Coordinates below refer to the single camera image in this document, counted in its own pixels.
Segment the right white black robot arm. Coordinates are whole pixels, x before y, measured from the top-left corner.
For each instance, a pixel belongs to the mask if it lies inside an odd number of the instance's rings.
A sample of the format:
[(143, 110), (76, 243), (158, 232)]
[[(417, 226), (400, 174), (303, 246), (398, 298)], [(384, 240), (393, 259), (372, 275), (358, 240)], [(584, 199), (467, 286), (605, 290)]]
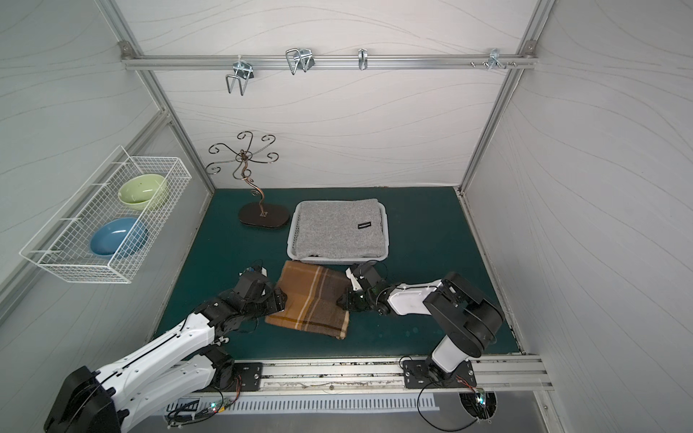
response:
[(475, 386), (470, 360), (479, 358), (496, 341), (505, 322), (503, 310), (456, 272), (431, 283), (388, 283), (375, 263), (346, 270), (351, 286), (337, 299), (349, 312), (375, 311), (381, 316), (430, 316), (443, 339), (424, 361), (406, 361), (404, 373), (426, 384), (447, 385), (452, 380)]

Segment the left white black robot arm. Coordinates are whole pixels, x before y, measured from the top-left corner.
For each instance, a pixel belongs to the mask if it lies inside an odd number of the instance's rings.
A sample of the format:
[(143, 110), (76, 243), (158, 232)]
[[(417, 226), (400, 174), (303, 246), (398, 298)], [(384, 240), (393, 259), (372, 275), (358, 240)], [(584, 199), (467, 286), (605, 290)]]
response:
[(201, 303), (181, 323), (121, 359), (70, 373), (43, 424), (46, 432), (128, 432), (165, 405), (211, 389), (240, 392), (242, 373), (223, 348), (247, 322), (285, 310), (286, 294), (263, 267)]

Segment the brown plaid scarf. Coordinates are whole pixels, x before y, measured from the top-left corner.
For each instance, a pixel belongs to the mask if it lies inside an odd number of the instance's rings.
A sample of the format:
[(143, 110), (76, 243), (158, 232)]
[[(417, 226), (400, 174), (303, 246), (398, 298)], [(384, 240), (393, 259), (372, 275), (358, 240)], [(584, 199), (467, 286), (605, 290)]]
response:
[(287, 296), (285, 309), (266, 317), (266, 324), (338, 340), (347, 337), (349, 312), (337, 302), (352, 285), (343, 272), (287, 261), (277, 287)]

